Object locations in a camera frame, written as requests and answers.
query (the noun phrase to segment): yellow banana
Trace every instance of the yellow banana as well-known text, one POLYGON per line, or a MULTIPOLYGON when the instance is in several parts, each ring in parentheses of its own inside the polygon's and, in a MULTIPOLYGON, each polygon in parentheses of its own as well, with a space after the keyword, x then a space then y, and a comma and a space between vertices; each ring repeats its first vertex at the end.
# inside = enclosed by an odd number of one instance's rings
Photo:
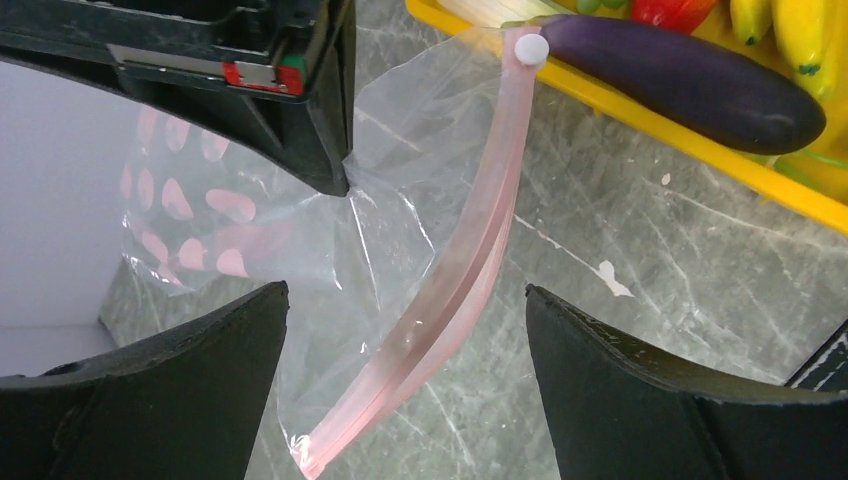
POLYGON ((828 45, 821 68, 813 75, 796 71, 793 80, 819 102, 826 102, 836 90, 839 81, 839 45, 828 45))
POLYGON ((834 0, 772 0, 777 46, 792 70, 812 75, 821 68, 830 40, 828 16, 834 0))
POLYGON ((730 0, 733 34, 745 45, 756 45, 771 28, 772 0, 730 0))

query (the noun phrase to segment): red bell pepper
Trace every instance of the red bell pepper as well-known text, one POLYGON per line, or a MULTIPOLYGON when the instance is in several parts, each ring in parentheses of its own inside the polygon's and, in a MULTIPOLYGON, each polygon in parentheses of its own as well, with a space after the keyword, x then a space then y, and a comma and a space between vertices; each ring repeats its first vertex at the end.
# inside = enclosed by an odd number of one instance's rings
POLYGON ((633 0, 630 19, 688 35, 717 3, 718 0, 633 0))

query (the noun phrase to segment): pink zipper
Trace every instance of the pink zipper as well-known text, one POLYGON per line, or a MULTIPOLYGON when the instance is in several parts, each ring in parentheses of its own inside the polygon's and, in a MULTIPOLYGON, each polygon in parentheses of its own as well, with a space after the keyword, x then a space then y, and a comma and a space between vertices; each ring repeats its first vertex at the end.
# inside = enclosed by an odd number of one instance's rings
POLYGON ((414 394, 468 337, 491 295, 512 224, 530 122, 536 67, 516 59, 504 31, 501 85, 483 158, 459 223, 433 273, 336 405, 292 445, 315 480, 351 442, 414 394))

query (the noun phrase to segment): black plastic part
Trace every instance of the black plastic part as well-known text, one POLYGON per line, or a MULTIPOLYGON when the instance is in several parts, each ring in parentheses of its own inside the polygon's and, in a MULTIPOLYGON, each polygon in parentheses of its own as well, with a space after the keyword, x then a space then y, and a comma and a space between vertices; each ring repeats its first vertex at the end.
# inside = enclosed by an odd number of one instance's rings
POLYGON ((848 478, 848 395, 706 368, 532 285, 526 315, 561 478, 848 478))
POLYGON ((0 0, 0 60, 151 105, 335 196, 349 188, 355 42, 353 0, 0 0), (314 61, 304 44, 319 46, 314 61), (116 46, 186 68, 120 62, 116 46), (226 82, 223 63, 276 65, 287 46, 309 57, 303 95, 226 82))
POLYGON ((0 478, 241 480, 286 332, 288 289, 40 377, 0 378, 0 478))
POLYGON ((848 320, 792 375, 786 386, 848 393, 848 320))

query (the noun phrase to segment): tabletop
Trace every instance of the tabletop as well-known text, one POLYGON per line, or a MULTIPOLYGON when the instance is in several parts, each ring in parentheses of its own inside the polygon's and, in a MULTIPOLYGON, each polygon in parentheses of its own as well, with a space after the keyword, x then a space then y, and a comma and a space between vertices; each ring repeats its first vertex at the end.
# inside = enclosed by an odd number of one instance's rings
MULTIPOLYGON (((357 8, 357 88, 445 39, 402 0, 357 8)), ((777 384, 848 315, 845 237, 547 86, 533 116, 506 259, 480 323, 322 478, 559 478, 524 327, 528 283, 672 353, 777 384)), ((102 320, 123 345, 256 287, 225 278, 169 298, 124 266, 102 320)), ((299 478, 273 393, 247 478, 299 478)))

